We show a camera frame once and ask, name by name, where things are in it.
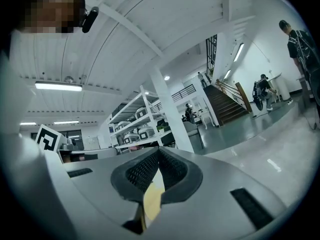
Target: fluorescent light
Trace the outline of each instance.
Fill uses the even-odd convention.
[[[21,122],[21,126],[36,126],[37,124],[35,122]]]
[[[54,82],[35,82],[35,87],[41,90],[61,90],[61,91],[74,91],[81,92],[82,86],[77,84],[64,84]]]
[[[244,47],[244,45],[245,45],[244,43],[240,44],[239,49],[238,49],[238,52],[236,53],[236,56],[235,56],[235,59],[234,59],[233,62],[236,62],[237,59],[239,58],[239,55],[240,55],[240,53],[241,53],[242,48]]]
[[[224,77],[224,79],[226,79],[228,76],[229,76],[229,74],[230,74],[230,71],[231,71],[231,69],[230,70],[228,70],[228,72],[225,74],[225,77]]]
[[[63,124],[77,124],[79,121],[65,121],[65,122],[54,122],[55,125],[63,125]]]

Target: cap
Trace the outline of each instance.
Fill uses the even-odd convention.
[[[260,77],[261,77],[261,79],[262,79],[262,78],[269,79],[269,77],[267,77],[265,74],[261,74],[261,76],[260,76]]]
[[[280,20],[279,22],[279,27],[281,30],[284,30],[284,28],[286,28],[289,25],[288,22],[286,22],[285,20]]]

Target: gray floor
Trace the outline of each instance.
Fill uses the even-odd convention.
[[[290,206],[303,197],[319,167],[320,130],[307,122],[313,126],[315,110],[303,114],[306,118],[286,116],[254,138],[207,156],[238,167]]]
[[[300,97],[301,96],[296,96],[293,99],[297,101]],[[276,123],[288,113],[294,105],[295,102],[290,105],[287,105],[286,102],[274,103],[272,105],[274,109],[272,112],[262,114],[256,119],[252,118],[252,114],[248,114],[220,128],[214,128],[212,124],[207,124],[206,130],[205,126],[200,124],[198,129],[204,148],[202,148],[198,136],[194,136],[190,139],[194,153],[206,155],[245,142]]]

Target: backpack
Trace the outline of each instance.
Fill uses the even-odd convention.
[[[292,42],[296,48],[298,54],[298,61],[302,66],[304,72],[308,74],[312,74],[317,68],[308,68],[307,61],[315,60],[317,61],[317,51],[313,48],[314,44],[309,43],[309,40],[305,39],[301,33],[301,31],[295,31],[297,38],[289,37],[289,42]]]
[[[258,82],[254,82],[253,91],[252,91],[253,102],[255,103],[256,107],[260,111],[262,111],[262,109],[264,108],[264,104],[261,101],[261,96],[262,96],[261,87]]]
[[[259,82],[254,82],[253,84],[253,91],[252,91],[252,97],[253,98],[259,98],[261,99],[261,96],[262,96],[262,90],[261,90],[261,87],[259,85]]]

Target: wooden stairs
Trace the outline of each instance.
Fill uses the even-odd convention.
[[[203,89],[220,126],[249,114],[240,104],[212,85]]]

